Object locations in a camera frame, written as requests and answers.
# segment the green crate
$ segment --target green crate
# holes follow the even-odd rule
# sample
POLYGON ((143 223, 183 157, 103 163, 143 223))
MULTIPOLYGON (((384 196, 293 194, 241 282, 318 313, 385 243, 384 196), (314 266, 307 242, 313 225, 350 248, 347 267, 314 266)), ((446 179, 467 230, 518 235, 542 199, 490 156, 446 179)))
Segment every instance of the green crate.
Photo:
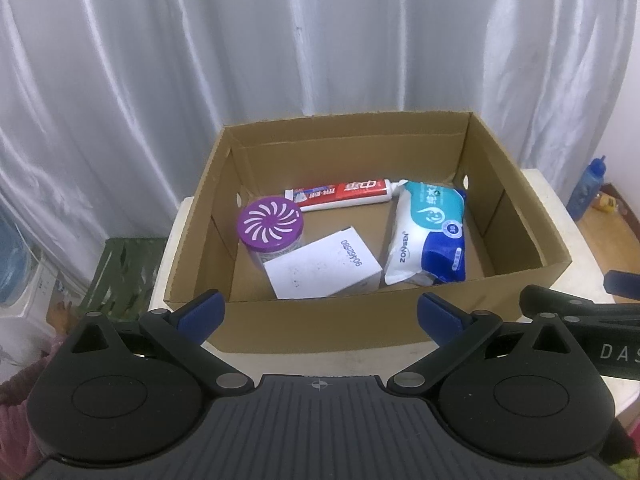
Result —
POLYGON ((167 238, 109 238, 79 314, 99 310, 111 320, 146 312, 167 238))

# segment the purple swirl lid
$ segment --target purple swirl lid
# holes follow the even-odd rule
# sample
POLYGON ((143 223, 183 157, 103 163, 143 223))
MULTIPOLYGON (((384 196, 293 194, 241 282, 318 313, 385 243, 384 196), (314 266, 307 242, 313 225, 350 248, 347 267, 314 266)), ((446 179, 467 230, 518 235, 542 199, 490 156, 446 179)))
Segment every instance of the purple swirl lid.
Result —
POLYGON ((236 229, 250 250, 274 253, 298 240, 303 223, 302 211, 295 202, 282 196, 266 196, 244 208, 236 229))

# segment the blue wet wipes package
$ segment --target blue wet wipes package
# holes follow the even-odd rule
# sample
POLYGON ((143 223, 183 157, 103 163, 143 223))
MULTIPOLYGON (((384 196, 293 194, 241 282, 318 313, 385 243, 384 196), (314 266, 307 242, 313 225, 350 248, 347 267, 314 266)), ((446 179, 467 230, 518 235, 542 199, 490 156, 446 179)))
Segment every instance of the blue wet wipes package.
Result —
POLYGON ((416 285, 465 279, 465 192, 407 182, 396 208, 385 283, 416 285))

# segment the metal bolt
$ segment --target metal bolt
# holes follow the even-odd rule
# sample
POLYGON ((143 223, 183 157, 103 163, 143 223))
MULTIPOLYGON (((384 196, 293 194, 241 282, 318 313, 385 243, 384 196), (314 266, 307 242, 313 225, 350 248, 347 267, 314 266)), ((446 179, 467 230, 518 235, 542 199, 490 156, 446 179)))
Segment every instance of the metal bolt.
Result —
POLYGON ((226 388, 227 390, 242 388, 245 384, 248 383, 248 381, 249 379, 247 378, 247 376, 236 372, 222 374, 216 379, 216 383, 218 384, 218 386, 220 386, 220 388, 226 388))
POLYGON ((394 382, 403 388, 417 388, 424 384, 424 377, 415 372, 400 372, 394 375, 394 382))

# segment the blue gripper pad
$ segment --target blue gripper pad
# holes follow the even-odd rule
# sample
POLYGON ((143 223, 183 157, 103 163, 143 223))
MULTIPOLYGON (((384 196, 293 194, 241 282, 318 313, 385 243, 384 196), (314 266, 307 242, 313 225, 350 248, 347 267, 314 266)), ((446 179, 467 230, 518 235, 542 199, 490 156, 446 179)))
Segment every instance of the blue gripper pad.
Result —
POLYGON ((201 345, 225 319, 225 298, 218 291, 210 290, 174 312, 174 315, 181 314, 181 311, 184 314, 178 318, 178 332, 201 345))
POLYGON ((420 328, 438 346, 455 339, 473 321, 469 314, 432 292, 418 298, 417 315, 420 328))
POLYGON ((630 300, 640 300, 640 274, 610 270, 604 276, 604 290, 630 300))

